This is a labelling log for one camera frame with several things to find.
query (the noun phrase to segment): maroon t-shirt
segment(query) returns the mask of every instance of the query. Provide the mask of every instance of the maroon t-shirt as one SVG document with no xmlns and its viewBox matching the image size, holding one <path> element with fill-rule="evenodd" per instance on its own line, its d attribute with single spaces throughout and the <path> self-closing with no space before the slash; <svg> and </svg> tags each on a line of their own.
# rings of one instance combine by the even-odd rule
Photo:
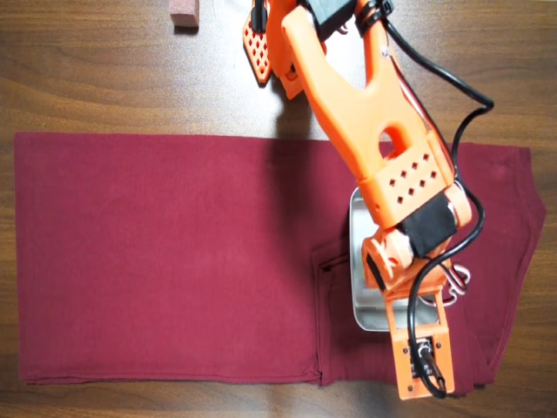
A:
<svg viewBox="0 0 557 418">
<path fill-rule="evenodd" d="M 446 310 L 464 394 L 493 381 L 545 209 L 528 149 L 460 161 L 487 211 Z M 23 380 L 395 382 L 353 318 L 355 183 L 327 142 L 21 133 L 15 165 Z"/>
</svg>

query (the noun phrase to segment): black cable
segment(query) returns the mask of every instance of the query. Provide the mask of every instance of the black cable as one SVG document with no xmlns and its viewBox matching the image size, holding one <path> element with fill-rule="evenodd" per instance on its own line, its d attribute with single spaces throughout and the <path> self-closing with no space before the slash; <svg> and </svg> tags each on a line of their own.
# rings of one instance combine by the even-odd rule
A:
<svg viewBox="0 0 557 418">
<path fill-rule="evenodd" d="M 416 64 L 432 72 L 437 77 L 444 79 L 449 84 L 452 84 L 454 87 L 462 91 L 472 100 L 475 100 L 476 102 L 481 103 L 484 106 L 493 108 L 494 103 L 491 98 L 475 90 L 471 85 L 465 83 L 451 72 L 445 70 L 443 67 L 437 65 L 436 63 L 433 63 L 426 57 L 422 56 L 399 34 L 399 32 L 395 29 L 391 22 L 385 20 L 385 24 L 386 31 L 389 33 L 389 35 L 391 35 L 394 42 L 396 42 L 400 49 L 403 50 L 407 54 L 407 56 L 409 56 Z"/>
<path fill-rule="evenodd" d="M 438 383 L 440 388 L 436 388 L 435 385 L 432 384 L 429 377 L 427 376 L 426 370 L 424 365 L 420 359 L 419 355 L 419 348 L 418 342 L 416 341 L 416 304 L 418 302 L 418 293 L 419 287 L 427 276 L 429 272 L 431 272 L 436 266 L 442 265 L 443 261 L 448 260 L 449 258 L 453 257 L 455 254 L 459 253 L 460 251 L 464 250 L 473 241 L 478 238 L 480 232 L 483 228 L 483 225 L 486 220 L 486 213 L 480 200 L 466 187 L 464 184 L 464 180 L 461 177 L 459 166 L 458 166 L 458 153 L 459 153 L 459 145 L 462 135 L 466 128 L 470 125 L 470 123 L 477 118 L 479 115 L 487 113 L 493 109 L 494 102 L 491 98 L 488 98 L 484 94 L 476 91 L 472 86 L 466 84 L 464 81 L 453 75 L 451 72 L 445 70 L 444 68 L 440 67 L 439 65 L 433 63 L 432 61 L 428 60 L 427 58 L 420 55 L 394 28 L 393 24 L 391 24 L 388 20 L 384 19 L 384 24 L 386 25 L 386 31 L 389 35 L 393 38 L 393 40 L 397 43 L 401 50 L 403 50 L 416 64 L 422 66 L 426 70 L 432 72 L 436 76 L 442 78 L 443 80 L 447 81 L 449 84 L 456 87 L 459 91 L 462 91 L 471 99 L 479 102 L 482 106 L 475 111 L 472 111 L 464 120 L 460 123 L 459 128 L 457 129 L 454 139 L 453 139 L 453 147 L 450 151 L 451 160 L 453 161 L 454 169 L 455 169 L 455 179 L 459 181 L 462 189 L 466 196 L 473 202 L 474 206 L 476 207 L 476 211 L 478 213 L 478 221 L 474 226 L 473 230 L 456 246 L 447 250 L 446 252 L 438 255 L 437 257 L 429 260 L 427 264 L 422 267 L 419 271 L 418 276 L 414 280 L 412 284 L 412 288 L 410 290 L 410 295 L 408 298 L 408 309 L 407 309 L 407 321 L 408 321 L 408 340 L 410 343 L 410 355 L 414 364 L 414 369 L 418 376 L 420 377 L 421 381 L 426 386 L 427 390 L 431 392 L 432 395 L 438 398 L 445 398 L 446 397 L 446 390 L 445 390 L 445 382 L 442 379 L 442 376 L 438 378 Z M 439 127 L 433 121 L 433 118 L 429 115 L 426 110 L 426 107 L 420 102 L 418 95 L 413 91 L 412 86 L 407 83 L 407 81 L 402 76 L 401 71 L 399 70 L 398 66 L 395 64 L 395 68 L 399 73 L 399 76 L 413 94 L 413 98 L 417 101 L 418 105 L 421 107 L 421 110 L 424 112 L 428 119 L 428 123 L 433 125 L 433 129 L 438 133 L 442 142 L 448 152 L 448 145 L 443 138 Z"/>
<path fill-rule="evenodd" d="M 423 258 L 423 260 L 431 261 L 432 258 L 426 256 L 426 257 Z M 462 280 L 462 278 L 460 277 L 460 274 L 454 269 L 454 266 L 451 266 L 451 269 L 453 270 L 453 273 L 451 272 L 451 270 L 449 270 L 449 267 L 445 266 L 443 263 L 440 264 L 440 267 L 443 269 L 443 271 L 445 272 L 445 274 L 446 274 L 447 276 L 453 276 L 456 280 L 458 280 L 458 281 L 460 282 L 459 284 L 460 284 L 462 287 L 464 287 L 465 289 L 467 288 L 466 282 L 464 282 L 464 281 Z"/>
</svg>

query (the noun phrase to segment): wood grain surface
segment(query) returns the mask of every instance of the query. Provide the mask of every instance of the wood grain surface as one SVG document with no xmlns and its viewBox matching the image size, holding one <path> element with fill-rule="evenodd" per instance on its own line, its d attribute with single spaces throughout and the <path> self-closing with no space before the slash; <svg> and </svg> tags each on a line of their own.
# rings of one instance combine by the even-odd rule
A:
<svg viewBox="0 0 557 418">
<path fill-rule="evenodd" d="M 465 140 L 527 145 L 547 220 L 494 385 L 462 399 L 402 402 L 374 382 L 25 386 L 17 376 L 16 131 L 203 133 L 325 139 L 307 100 L 259 88 L 241 28 L 251 0 L 201 0 L 198 31 L 168 0 L 0 2 L 0 416 L 557 416 L 557 3 L 398 0 L 392 21 L 420 51 L 495 98 Z M 329 60 L 364 83 L 353 23 Z M 400 59 L 448 135 L 473 104 Z"/>
</svg>

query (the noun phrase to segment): pink eraser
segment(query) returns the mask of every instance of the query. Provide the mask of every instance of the pink eraser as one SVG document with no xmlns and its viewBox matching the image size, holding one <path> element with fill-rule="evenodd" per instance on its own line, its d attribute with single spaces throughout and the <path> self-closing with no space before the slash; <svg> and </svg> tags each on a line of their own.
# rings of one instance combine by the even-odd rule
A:
<svg viewBox="0 0 557 418">
<path fill-rule="evenodd" d="M 170 13 L 174 26 L 199 27 L 199 0 L 171 0 Z"/>
</svg>

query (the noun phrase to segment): metal tray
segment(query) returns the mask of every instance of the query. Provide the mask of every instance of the metal tray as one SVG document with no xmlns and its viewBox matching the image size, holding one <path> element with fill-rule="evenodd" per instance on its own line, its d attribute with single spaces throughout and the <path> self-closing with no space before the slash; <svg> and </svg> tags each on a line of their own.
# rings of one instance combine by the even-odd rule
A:
<svg viewBox="0 0 557 418">
<path fill-rule="evenodd" d="M 366 331 L 388 332 L 385 302 L 378 289 L 365 285 L 362 264 L 362 242 L 375 234 L 378 227 L 373 223 L 366 204 L 357 188 L 350 198 L 350 270 L 352 276 L 352 306 L 358 325 Z M 397 327 L 406 327 L 407 300 L 394 304 Z M 438 321 L 437 309 L 418 301 L 416 325 L 433 324 Z"/>
</svg>

